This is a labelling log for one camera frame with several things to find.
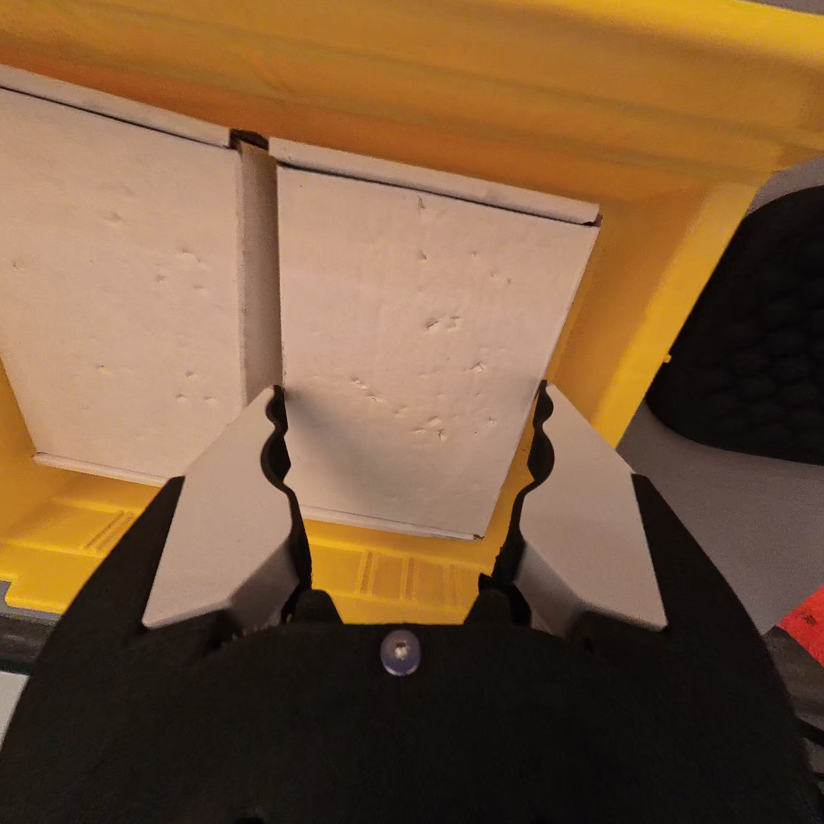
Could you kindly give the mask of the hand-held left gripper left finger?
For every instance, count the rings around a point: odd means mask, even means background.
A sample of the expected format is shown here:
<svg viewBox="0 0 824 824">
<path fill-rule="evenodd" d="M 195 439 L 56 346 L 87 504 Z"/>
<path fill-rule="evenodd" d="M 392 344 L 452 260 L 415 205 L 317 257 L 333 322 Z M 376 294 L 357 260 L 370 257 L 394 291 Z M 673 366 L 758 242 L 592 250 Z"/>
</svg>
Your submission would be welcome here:
<svg viewBox="0 0 824 824">
<path fill-rule="evenodd" d="M 287 483 L 283 389 L 264 389 L 185 472 L 142 622 L 216 611 L 242 630 L 283 623 L 312 586 L 302 513 Z"/>
</svg>

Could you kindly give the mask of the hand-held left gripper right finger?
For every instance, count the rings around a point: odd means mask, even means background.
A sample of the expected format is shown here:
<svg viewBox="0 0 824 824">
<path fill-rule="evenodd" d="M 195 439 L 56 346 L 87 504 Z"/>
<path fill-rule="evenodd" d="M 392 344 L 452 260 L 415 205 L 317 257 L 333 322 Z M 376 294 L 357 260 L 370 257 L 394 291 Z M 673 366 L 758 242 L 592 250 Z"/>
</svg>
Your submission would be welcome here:
<svg viewBox="0 0 824 824">
<path fill-rule="evenodd" d="M 586 613 L 658 631 L 666 613 L 633 471 L 554 385 L 531 420 L 530 481 L 518 492 L 492 581 L 514 620 L 571 631 Z"/>
</svg>

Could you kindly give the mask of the white cardboard mailer box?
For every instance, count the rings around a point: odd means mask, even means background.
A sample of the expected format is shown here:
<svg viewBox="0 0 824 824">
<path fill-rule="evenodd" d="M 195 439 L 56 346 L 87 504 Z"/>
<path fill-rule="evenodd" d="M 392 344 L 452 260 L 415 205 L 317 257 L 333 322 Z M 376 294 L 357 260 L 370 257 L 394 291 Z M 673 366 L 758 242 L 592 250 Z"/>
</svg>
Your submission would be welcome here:
<svg viewBox="0 0 824 824">
<path fill-rule="evenodd" d="M 483 536 L 600 206 L 286 139 L 270 154 L 304 515 Z"/>
<path fill-rule="evenodd" d="M 2 358 L 35 462 L 160 486 L 282 380 L 269 142 L 1 74 Z"/>
</svg>

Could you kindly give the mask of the yellow plastic bin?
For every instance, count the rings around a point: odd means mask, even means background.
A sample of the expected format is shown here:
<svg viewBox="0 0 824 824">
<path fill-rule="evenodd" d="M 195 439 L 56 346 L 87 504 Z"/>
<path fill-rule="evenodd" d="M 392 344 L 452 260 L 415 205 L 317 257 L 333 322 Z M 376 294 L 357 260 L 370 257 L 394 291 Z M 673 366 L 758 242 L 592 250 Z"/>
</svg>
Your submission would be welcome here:
<svg viewBox="0 0 824 824">
<path fill-rule="evenodd" d="M 822 17 L 747 2 L 2 2 L 3 65 L 269 154 L 286 139 L 597 203 L 545 376 L 611 446 L 757 192 L 822 156 Z M 159 486 L 36 463 L 2 368 L 2 603 L 60 615 Z M 527 482 L 533 409 L 479 538 L 304 515 L 346 620 L 463 618 Z"/>
</svg>

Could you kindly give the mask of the red flat object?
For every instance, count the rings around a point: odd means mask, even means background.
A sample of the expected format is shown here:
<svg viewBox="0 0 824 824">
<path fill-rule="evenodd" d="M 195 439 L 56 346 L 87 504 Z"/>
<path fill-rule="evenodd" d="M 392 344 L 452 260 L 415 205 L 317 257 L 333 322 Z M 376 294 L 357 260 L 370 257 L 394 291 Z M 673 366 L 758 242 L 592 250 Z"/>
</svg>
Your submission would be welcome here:
<svg viewBox="0 0 824 824">
<path fill-rule="evenodd" d="M 823 666 L 823 587 L 799 603 L 777 626 Z"/>
</svg>

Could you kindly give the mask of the black mesh office chair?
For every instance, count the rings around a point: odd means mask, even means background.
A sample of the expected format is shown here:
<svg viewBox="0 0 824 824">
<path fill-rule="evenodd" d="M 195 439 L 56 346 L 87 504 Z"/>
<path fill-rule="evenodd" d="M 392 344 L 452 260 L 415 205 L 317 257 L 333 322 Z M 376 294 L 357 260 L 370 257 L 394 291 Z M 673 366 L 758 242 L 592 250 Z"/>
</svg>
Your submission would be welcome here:
<svg viewBox="0 0 824 824">
<path fill-rule="evenodd" d="M 739 225 L 645 402 L 711 448 L 823 463 L 823 187 Z"/>
</svg>

